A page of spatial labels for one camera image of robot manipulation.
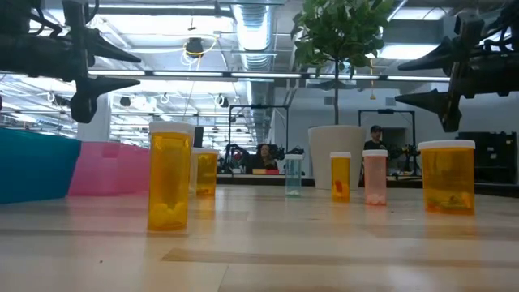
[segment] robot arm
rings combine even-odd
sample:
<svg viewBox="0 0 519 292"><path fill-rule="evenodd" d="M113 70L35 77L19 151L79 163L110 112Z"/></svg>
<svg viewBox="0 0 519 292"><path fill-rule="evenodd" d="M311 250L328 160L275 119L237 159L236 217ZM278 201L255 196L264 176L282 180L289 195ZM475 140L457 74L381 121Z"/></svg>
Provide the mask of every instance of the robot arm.
<svg viewBox="0 0 519 292"><path fill-rule="evenodd" d="M105 41L98 30L85 27L93 17L88 13L87 2L63 0L62 5L66 24L71 28L66 36L58 36L62 29L43 18L41 0L0 0L0 71L74 80L72 118L89 123L101 94L140 83L104 76L89 78L88 67L95 64L94 56L127 62L140 62L140 59ZM32 14L32 9L39 15ZM28 33L30 19L52 28L53 33L50 36Z"/></svg>
<svg viewBox="0 0 519 292"><path fill-rule="evenodd" d="M509 28L511 33L506 37ZM428 55L398 67L402 71L441 68L451 78L448 91L433 90L395 98L438 114L446 132L457 131L459 127L461 96L474 98L477 94L494 92L507 96L519 90L519 0L484 15L460 13L454 32L458 35L454 39L445 37ZM497 33L498 41L485 40ZM481 40L485 40L483 45L479 44Z"/></svg>

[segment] green leaves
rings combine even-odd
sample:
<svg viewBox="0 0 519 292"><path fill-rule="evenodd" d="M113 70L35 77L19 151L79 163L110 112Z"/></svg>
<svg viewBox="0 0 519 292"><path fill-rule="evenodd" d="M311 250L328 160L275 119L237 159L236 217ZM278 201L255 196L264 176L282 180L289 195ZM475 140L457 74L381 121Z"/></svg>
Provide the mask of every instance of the green leaves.
<svg viewBox="0 0 519 292"><path fill-rule="evenodd" d="M305 31L296 42L296 62L320 68L328 61L368 67L366 54L378 56L384 47L380 27L388 25L393 0L305 0L303 12L294 17L290 35Z"/></svg>

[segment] potted plant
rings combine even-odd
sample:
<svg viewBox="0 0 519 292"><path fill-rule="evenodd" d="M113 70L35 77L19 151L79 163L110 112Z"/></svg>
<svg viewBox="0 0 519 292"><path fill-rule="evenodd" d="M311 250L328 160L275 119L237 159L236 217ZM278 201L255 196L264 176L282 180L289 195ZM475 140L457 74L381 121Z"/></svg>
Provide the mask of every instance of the potted plant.
<svg viewBox="0 0 519 292"><path fill-rule="evenodd" d="M294 17L292 37L302 32L295 41L296 63L315 67L317 75L330 62L335 68L333 109L336 126L314 127L308 131L317 188L331 187L331 152L351 152L352 187L356 187L366 132L361 127L338 126L339 73L346 63L350 65L350 78L355 68L371 66L368 55L376 58L378 50L384 47L381 28L388 25L391 10L392 0L373 3L368 0L305 0L302 12Z"/></svg>

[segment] pink plastic bin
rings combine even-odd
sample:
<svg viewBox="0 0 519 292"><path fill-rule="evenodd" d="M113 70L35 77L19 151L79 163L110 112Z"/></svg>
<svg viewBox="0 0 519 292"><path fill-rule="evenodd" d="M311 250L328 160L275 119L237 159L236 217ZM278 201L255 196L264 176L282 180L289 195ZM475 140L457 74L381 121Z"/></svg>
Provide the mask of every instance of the pink plastic bin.
<svg viewBox="0 0 519 292"><path fill-rule="evenodd" d="M146 194L149 150L132 145L83 142L69 195Z"/></svg>

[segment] metal duct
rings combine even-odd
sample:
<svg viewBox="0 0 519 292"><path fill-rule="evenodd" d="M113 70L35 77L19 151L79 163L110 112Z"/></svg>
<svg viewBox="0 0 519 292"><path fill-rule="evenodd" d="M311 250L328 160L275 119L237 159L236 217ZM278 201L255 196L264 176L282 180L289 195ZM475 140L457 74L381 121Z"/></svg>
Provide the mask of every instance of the metal duct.
<svg viewBox="0 0 519 292"><path fill-rule="evenodd" d="M265 5L234 5L234 18L237 22L236 33L240 49L261 52L270 48L272 40L272 7ZM272 55L242 54L242 64L245 71L268 72L272 69ZM252 105L272 104L273 83L248 82L247 99ZM255 110L252 117L256 129L258 143L264 142L268 136L268 125L272 111Z"/></svg>

